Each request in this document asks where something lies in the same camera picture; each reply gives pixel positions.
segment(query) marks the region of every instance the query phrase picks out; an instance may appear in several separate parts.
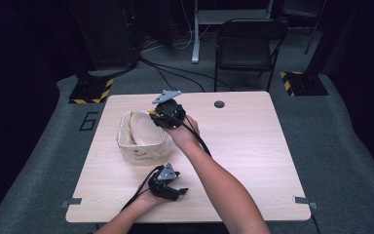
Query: table top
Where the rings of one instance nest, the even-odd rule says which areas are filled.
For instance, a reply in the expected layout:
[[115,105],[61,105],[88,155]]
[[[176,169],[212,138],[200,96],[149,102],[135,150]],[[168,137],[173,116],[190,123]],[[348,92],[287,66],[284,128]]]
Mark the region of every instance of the table top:
[[[73,194],[82,202],[69,206],[67,221],[109,221],[148,173],[161,165],[132,165],[123,158],[116,141],[124,114],[154,109],[151,102],[158,95],[120,95],[108,99]],[[268,93],[193,93],[174,99],[199,122],[201,137],[213,159],[244,185],[265,220],[310,218],[307,205],[293,202],[293,196],[305,194]],[[225,103],[223,108],[214,106],[218,100]],[[176,146],[168,162],[180,172],[170,187],[189,190],[176,202],[154,208],[137,222],[221,221],[193,167]]]

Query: dark background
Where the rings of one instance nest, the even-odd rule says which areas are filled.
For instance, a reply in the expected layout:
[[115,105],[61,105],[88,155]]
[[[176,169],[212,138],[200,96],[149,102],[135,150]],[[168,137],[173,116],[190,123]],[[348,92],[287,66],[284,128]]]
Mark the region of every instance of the dark background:
[[[74,1],[74,4],[80,2],[87,4],[84,0]],[[160,4],[173,9],[174,3],[169,2]],[[192,16],[193,1],[184,2],[188,16]],[[337,87],[350,112],[355,132],[374,157],[374,2],[328,2],[320,27],[326,40],[319,43],[312,62]],[[242,1],[242,4],[248,7],[248,2]],[[281,0],[275,2],[273,16],[278,15],[280,5]],[[57,9],[55,14],[49,11],[49,6]],[[120,24],[122,19],[117,16],[111,18]],[[138,23],[141,28],[145,26],[142,21]],[[108,25],[100,23],[98,30],[107,30],[106,27]],[[133,46],[131,38],[127,37],[127,28],[117,27],[117,30],[118,49],[126,51],[124,59],[136,56],[132,48],[123,46]],[[71,5],[65,1],[0,0],[0,202],[56,108],[56,82],[75,74],[77,67],[97,69],[86,43],[86,37],[91,35],[83,32],[82,25],[71,13]],[[105,45],[117,47],[114,42]],[[122,58],[118,58],[115,65],[120,64]]]

